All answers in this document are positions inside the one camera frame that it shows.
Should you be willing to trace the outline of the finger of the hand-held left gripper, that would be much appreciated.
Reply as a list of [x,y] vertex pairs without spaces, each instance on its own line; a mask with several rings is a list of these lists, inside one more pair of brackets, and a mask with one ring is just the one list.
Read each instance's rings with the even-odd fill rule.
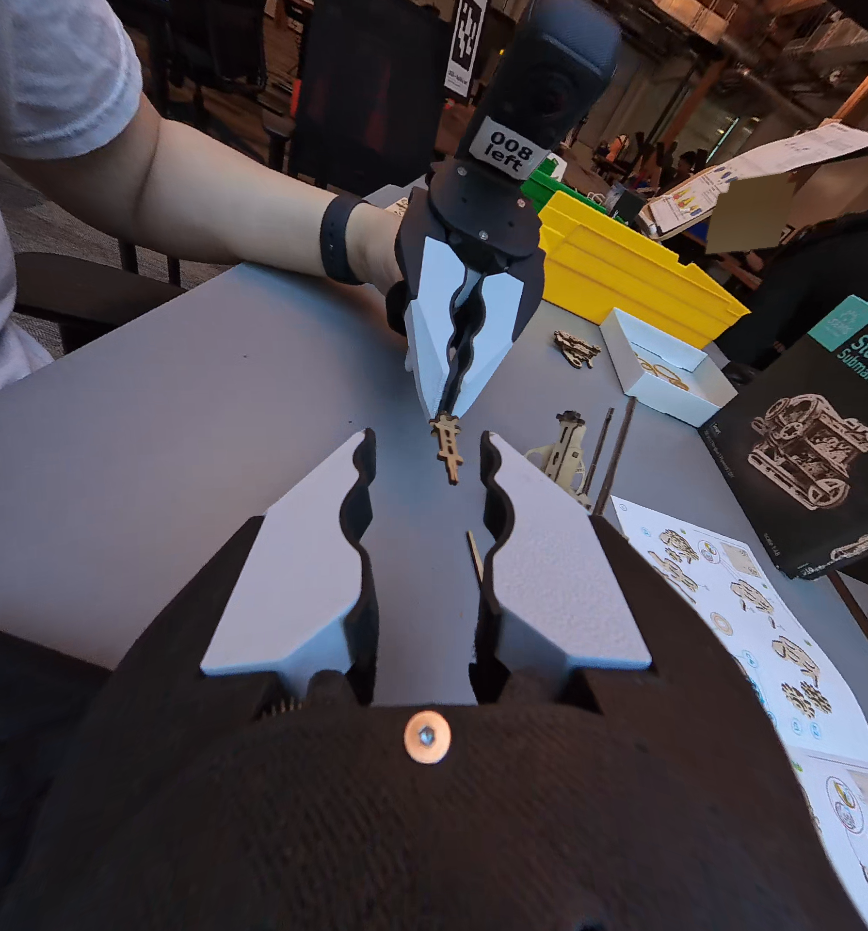
[[454,334],[451,305],[462,293],[467,269],[451,247],[426,237],[417,297],[406,314],[408,354],[405,368],[413,373],[421,407],[432,420],[444,409],[441,401],[450,373],[448,347]]
[[460,308],[459,341],[444,389],[444,412],[465,414],[510,352],[522,282],[509,273],[482,277]]

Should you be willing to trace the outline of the person's left hand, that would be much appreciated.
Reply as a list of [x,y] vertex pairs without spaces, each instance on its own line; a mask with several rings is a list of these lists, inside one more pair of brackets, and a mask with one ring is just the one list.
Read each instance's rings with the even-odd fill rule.
[[399,215],[370,206],[367,233],[368,280],[383,297],[388,295],[394,285],[403,281],[403,273],[396,255],[401,226],[402,217]]

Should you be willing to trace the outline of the tan cardboard sheet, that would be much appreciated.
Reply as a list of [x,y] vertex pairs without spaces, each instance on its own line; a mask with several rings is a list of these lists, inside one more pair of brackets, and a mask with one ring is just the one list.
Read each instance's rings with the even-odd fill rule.
[[789,171],[732,180],[718,196],[709,217],[705,253],[776,247],[787,225],[794,193]]

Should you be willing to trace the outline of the wooden gear model assembly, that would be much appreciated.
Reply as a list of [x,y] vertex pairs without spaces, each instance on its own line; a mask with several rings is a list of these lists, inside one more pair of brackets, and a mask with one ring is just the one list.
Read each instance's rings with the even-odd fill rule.
[[591,508],[589,488],[595,466],[587,467],[582,441],[587,425],[581,413],[564,411],[556,415],[560,434],[554,443],[532,448],[524,457],[580,505]]

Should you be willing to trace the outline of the white cardboard tray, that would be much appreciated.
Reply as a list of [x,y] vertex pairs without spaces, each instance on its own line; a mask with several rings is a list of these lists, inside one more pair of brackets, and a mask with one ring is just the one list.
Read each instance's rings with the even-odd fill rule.
[[600,325],[624,395],[699,427],[737,390],[702,350],[613,308]]

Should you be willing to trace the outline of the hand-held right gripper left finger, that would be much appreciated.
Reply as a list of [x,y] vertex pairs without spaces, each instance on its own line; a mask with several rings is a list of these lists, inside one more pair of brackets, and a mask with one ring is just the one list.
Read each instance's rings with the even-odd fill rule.
[[324,670],[372,702],[379,610],[362,537],[372,521],[376,437],[347,439],[270,506],[200,662],[208,677],[277,674],[296,699]]

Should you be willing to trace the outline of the printed paper sheet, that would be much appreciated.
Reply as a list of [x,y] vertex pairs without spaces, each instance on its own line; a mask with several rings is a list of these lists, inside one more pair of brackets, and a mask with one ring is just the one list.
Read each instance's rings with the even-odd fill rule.
[[831,122],[800,135],[765,144],[708,166],[669,192],[650,199],[638,215],[650,239],[669,239],[714,212],[719,196],[735,180],[775,175],[824,165],[868,151],[868,131]]

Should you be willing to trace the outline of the small wooden model part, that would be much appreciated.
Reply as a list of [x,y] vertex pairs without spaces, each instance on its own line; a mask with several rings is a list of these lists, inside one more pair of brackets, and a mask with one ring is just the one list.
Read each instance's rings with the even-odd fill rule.
[[595,358],[602,351],[599,345],[588,343],[565,331],[556,330],[553,340],[566,361],[576,369],[583,367],[591,369]]

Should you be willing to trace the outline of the small notched wooden axle piece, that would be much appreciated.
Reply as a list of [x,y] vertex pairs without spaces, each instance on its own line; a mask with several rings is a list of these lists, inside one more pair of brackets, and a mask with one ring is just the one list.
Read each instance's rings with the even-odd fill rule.
[[458,435],[462,431],[460,419],[453,414],[443,412],[429,421],[430,435],[437,440],[437,459],[442,462],[449,484],[456,487],[459,483],[459,469],[464,463],[458,448]]

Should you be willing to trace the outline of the person in white shirt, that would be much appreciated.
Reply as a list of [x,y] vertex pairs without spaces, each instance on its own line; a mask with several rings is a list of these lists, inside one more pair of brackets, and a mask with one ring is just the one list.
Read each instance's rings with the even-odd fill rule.
[[[79,157],[110,143],[143,91],[139,60],[102,1],[0,1],[0,156]],[[10,321],[13,250],[0,212],[0,389],[51,356]]]

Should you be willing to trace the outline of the thin wooden rod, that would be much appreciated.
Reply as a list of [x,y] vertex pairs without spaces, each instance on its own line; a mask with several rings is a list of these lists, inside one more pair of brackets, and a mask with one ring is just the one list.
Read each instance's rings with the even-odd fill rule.
[[609,427],[610,427],[610,425],[611,425],[613,416],[614,416],[614,407],[610,407],[610,408],[608,409],[607,413],[606,413],[605,416],[604,416],[603,425],[602,425],[601,430],[600,430],[600,433],[599,433],[599,435],[598,435],[598,437],[597,437],[597,440],[596,440],[596,443],[595,443],[595,448],[594,448],[594,450],[593,450],[593,454],[592,454],[592,457],[591,457],[591,463],[590,463],[590,465],[589,465],[589,467],[588,467],[588,469],[587,469],[586,475],[585,475],[586,477],[585,477],[585,481],[584,481],[583,487],[582,487],[582,494],[583,494],[584,498],[587,500],[587,502],[590,500],[591,485],[592,485],[592,482],[593,482],[593,479],[594,479],[595,472],[596,472],[596,470],[597,470],[598,464],[599,464],[600,459],[601,459],[601,455],[602,455],[602,452],[603,452],[603,446],[604,446],[605,439],[606,439],[607,433],[608,433],[608,431],[609,431]]

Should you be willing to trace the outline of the black model kit box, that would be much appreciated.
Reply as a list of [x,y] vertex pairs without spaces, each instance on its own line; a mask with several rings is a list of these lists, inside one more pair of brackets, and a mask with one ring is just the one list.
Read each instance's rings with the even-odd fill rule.
[[699,434],[786,576],[868,555],[868,303],[843,300]]

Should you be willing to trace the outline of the model instruction booklet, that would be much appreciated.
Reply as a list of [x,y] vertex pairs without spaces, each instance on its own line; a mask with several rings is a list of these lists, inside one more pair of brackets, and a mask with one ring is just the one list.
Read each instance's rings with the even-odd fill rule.
[[626,539],[693,605],[751,683],[868,926],[868,722],[854,692],[743,542],[611,500]]

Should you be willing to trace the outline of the person's left forearm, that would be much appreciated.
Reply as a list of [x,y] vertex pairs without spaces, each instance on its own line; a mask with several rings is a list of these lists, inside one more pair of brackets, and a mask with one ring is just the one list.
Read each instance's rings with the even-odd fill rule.
[[327,192],[163,119],[147,99],[100,154],[110,171],[109,219],[128,241],[181,260],[324,275]]

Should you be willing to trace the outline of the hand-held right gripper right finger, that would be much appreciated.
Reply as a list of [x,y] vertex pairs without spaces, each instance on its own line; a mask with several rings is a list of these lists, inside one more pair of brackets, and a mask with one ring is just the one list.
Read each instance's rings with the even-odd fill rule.
[[497,432],[480,443],[483,557],[469,679],[494,703],[515,673],[551,698],[579,669],[642,671],[652,657],[585,506]]

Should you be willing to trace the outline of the dark metal rods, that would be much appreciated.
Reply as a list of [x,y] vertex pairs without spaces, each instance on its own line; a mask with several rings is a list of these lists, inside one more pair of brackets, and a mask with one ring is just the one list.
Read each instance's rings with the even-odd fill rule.
[[603,516],[603,513],[607,507],[609,497],[612,492],[614,485],[614,479],[617,473],[617,469],[624,451],[627,433],[631,425],[633,414],[635,413],[637,406],[637,397],[630,396],[625,408],[625,413],[623,416],[622,423],[619,427],[618,433],[616,435],[614,448],[609,460],[607,470],[604,474],[603,483],[599,492],[599,495],[596,498],[596,501],[592,507],[591,514],[593,517]]

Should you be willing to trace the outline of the grey desk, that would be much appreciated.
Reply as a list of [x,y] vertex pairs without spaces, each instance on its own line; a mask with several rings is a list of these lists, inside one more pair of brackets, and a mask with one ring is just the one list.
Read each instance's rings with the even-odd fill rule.
[[230,539],[354,432],[377,437],[364,536],[380,609],[375,700],[468,703],[479,442],[527,450],[626,399],[606,355],[573,369],[544,305],[462,418],[448,484],[384,300],[242,265],[0,391],[0,630],[112,669]]

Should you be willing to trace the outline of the green plastic bin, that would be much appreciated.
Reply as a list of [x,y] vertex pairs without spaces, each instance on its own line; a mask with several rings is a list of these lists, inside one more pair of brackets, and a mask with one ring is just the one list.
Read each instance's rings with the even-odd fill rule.
[[522,197],[530,201],[538,213],[544,209],[556,192],[565,189],[565,185],[553,176],[553,171],[558,167],[556,156],[549,155],[521,184]]

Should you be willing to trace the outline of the nested yellow plastic bins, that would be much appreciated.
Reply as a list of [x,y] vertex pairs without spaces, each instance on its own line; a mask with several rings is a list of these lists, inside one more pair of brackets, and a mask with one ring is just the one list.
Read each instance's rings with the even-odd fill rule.
[[694,264],[574,197],[539,214],[544,299],[600,325],[614,309],[703,349],[749,310]]

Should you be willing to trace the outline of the black wristband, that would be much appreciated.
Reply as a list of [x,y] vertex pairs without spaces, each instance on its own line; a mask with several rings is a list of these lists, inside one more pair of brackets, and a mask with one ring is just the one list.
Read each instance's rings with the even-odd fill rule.
[[364,200],[349,192],[335,194],[321,216],[320,253],[324,275],[331,281],[358,286],[365,282],[350,266],[347,253],[347,225],[354,209]]

